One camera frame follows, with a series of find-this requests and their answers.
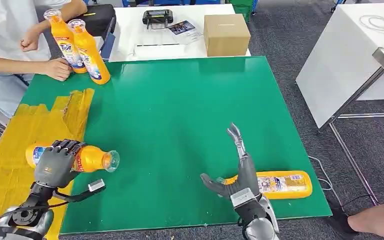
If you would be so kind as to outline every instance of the bottle label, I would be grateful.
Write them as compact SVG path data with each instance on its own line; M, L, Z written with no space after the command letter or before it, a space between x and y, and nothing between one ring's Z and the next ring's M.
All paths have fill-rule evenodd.
M306 191L307 185L302 175L262 176L257 177L261 193L300 192Z
M73 167L71 168L73 171L76 172L84 172L85 170L83 169L82 165L82 159L80 158L80 154L77 154L74 158L74 164Z
M88 55L88 51L86 49L79 48L78 51L80 52L81 59L84 62L84 65L87 68L87 71L89 72L89 75L92 79L95 80L101 80L102 76L99 71L98 65L95 63L95 61L91 58L91 56Z
M42 154L44 154L46 147L37 146L33 150L33 163L34 165L38 165L39 160L41 159Z
M85 67L85 64L82 62L79 52L67 41L68 37L55 37L56 43L58 44L59 49L65 57L65 60L70 64L73 69L82 69Z

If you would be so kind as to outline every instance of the robotic thumb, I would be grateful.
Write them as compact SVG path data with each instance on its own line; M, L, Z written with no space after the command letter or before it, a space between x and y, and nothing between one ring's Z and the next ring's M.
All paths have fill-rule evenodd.
M220 182L216 182L213 179L211 179L206 173L201 173L200 175L202 182L204 185L211 191L228 198L229 197L229 191L228 187Z

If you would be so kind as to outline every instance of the bottle cap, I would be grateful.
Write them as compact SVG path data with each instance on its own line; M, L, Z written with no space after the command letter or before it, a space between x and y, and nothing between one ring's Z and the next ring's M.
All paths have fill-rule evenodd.
M120 163L120 155L117 151L112 150L112 151L106 152L103 155L102 167L103 169L107 170L107 172L109 173L114 172L119 167L119 163Z
M86 31L86 23L81 19L73 19L69 21L68 26L70 27L70 30L75 33L82 33Z
M61 11L58 9L49 9L44 12L43 16L52 23L57 23L62 20Z

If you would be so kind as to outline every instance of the robotic hand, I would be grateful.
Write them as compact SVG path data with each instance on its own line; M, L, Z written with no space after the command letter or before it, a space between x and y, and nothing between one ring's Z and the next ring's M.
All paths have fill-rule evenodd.
M222 184L202 173L204 185L213 192L230 198L235 212L242 218L242 235L246 240L279 240L278 222L270 201L260 193L257 172L238 127L231 123L227 133L232 137L239 155L237 180Z
M72 166L76 154L85 145L84 142L65 139L46 148L34 170L35 182L30 187L27 200L19 207L10 207L0 216L0 240L42 240L54 220L50 208L83 201L106 188L100 179L90 183L88 190L79 195L58 192L58 188L65 188L79 174L72 170ZM65 202L49 205L52 197Z

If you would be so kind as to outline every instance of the green table surface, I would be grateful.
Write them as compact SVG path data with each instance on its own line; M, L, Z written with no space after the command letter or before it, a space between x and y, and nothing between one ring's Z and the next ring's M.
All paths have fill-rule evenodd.
M117 150L119 168L82 173L72 193L102 178L107 188L68 205L61 234L234 223L229 200L209 191L200 174L237 174L238 154L226 132L240 129L258 172L303 170L313 192L272 200L278 219L331 211L264 56L172 59L107 64L111 80L87 74L65 82L37 75L22 103L46 104L70 91L95 89L84 140Z

